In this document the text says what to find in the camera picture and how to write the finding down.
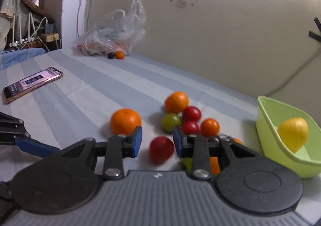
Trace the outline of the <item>orange cherry tomato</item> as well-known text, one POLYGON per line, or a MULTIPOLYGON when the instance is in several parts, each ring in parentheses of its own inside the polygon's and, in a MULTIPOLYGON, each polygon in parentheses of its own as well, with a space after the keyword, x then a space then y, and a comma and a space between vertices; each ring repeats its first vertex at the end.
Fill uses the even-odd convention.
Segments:
POLYGON ((200 127, 200 133, 205 138, 216 136, 220 132, 220 124, 213 118, 203 120, 200 127))

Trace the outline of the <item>orange tomato with stem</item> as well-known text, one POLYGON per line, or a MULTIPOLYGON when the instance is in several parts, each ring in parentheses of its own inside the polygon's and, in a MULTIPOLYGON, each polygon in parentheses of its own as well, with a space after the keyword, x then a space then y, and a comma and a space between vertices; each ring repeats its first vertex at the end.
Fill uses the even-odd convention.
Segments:
POLYGON ((219 164, 218 164, 218 158, 217 157, 210 157, 209 158, 209 163, 210 163, 210 166, 211 166, 211 173, 213 175, 217 175, 220 173, 220 167, 219 167, 219 164))

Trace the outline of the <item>orange mandarin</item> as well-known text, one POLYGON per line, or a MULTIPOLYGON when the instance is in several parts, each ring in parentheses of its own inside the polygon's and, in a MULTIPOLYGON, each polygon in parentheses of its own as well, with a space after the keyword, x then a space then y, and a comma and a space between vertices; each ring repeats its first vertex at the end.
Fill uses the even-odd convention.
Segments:
POLYGON ((132 109, 119 109, 112 114, 110 125, 115 135, 130 135, 137 126, 141 126, 141 117, 132 109))
POLYGON ((164 102, 164 108, 167 113, 178 114, 184 111, 189 105, 188 96, 181 91, 175 91, 164 102))

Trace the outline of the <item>red cherry tomato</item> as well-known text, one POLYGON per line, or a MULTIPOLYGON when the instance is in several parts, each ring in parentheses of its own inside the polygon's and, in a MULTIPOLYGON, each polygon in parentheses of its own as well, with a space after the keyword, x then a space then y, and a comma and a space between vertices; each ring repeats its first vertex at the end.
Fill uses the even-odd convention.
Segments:
POLYGON ((150 160, 155 164, 166 162, 174 153, 174 143, 165 136, 154 138, 148 150, 150 160))

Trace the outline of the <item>green tomato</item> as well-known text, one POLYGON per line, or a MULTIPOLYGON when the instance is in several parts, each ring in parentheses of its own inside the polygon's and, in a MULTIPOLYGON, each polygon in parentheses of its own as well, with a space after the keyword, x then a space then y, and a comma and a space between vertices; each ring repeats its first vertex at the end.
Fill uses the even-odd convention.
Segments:
POLYGON ((163 116, 161 120, 162 129, 165 132, 172 133, 175 126, 180 126, 182 124, 182 120, 179 115, 175 113, 168 113, 163 116))

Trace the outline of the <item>large yellow grapefruit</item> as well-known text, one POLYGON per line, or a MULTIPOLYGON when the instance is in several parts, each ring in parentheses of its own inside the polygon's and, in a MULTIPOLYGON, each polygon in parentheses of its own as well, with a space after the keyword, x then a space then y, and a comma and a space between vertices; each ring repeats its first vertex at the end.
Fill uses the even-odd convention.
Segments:
POLYGON ((283 144, 296 153, 306 143, 309 137, 309 125, 301 117, 295 117, 281 123, 277 133, 283 144))

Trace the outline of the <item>smartphone in pink case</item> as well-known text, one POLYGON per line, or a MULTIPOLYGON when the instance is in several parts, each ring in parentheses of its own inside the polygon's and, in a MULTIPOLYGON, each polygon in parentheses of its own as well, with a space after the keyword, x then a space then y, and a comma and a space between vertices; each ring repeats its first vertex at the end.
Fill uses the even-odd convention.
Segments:
POLYGON ((60 79, 62 76, 62 71, 51 66, 4 87, 2 90, 3 100, 5 104, 10 104, 14 100, 21 98, 41 86, 60 79))

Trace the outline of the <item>striped blue bedsheet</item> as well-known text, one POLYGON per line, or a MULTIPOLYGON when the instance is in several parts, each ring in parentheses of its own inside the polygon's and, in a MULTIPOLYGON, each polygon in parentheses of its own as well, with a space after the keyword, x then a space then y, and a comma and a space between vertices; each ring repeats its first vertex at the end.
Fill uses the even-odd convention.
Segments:
POLYGON ((56 50, 1 71, 4 87, 49 67, 63 76, 5 104, 30 139, 60 148, 41 158, 1 145, 1 225, 319 225, 320 192, 263 154, 256 129, 258 100, 169 69, 138 55, 122 60, 56 50), (164 134, 164 102, 184 92, 202 117, 240 143, 223 142, 220 173, 192 179, 190 158, 174 153, 150 162, 150 142, 164 134), (136 158, 123 158, 122 179, 102 176, 95 144, 115 134, 119 109, 141 117, 136 158))

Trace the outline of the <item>green plastic basket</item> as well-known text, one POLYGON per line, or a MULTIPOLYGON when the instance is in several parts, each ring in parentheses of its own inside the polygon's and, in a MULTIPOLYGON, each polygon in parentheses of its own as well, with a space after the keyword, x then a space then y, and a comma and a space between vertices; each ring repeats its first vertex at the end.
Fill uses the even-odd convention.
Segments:
POLYGON ((258 97, 256 129, 263 154, 301 178, 320 174, 320 126, 304 111, 258 97))

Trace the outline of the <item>dark tomato by bag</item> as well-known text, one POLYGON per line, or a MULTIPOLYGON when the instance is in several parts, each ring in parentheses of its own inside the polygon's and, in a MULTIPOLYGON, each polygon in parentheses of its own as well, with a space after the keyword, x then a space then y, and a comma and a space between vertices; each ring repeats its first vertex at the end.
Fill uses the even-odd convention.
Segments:
POLYGON ((115 53, 113 53, 113 52, 108 53, 107 57, 108 57, 108 59, 113 59, 113 58, 115 58, 115 53))

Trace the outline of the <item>orange tomato by bag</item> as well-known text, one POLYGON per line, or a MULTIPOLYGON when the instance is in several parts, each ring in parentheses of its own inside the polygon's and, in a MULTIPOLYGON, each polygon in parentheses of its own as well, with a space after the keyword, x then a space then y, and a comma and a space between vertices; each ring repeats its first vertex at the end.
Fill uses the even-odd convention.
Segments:
POLYGON ((125 56, 126 56, 126 54, 124 52, 122 52, 122 51, 116 51, 115 52, 116 59, 124 59, 125 56))

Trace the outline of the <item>white wifi router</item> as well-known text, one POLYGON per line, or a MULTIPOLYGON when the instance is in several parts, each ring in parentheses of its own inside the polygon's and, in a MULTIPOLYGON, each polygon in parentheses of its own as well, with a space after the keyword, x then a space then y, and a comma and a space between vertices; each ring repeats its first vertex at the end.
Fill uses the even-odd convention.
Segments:
POLYGON ((22 14, 14 15, 11 26, 11 43, 10 47, 16 47, 34 40, 35 24, 33 14, 27 16, 22 14))

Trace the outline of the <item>clear plastic bag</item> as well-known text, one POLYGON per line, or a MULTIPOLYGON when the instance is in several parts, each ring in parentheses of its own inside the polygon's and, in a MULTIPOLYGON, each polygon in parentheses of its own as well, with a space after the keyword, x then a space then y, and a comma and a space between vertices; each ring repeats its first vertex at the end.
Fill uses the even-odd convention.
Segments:
POLYGON ((101 17, 72 43, 72 49, 86 56, 117 51, 128 55, 145 36, 145 22, 146 13, 141 0, 133 0, 128 11, 116 9, 101 17))

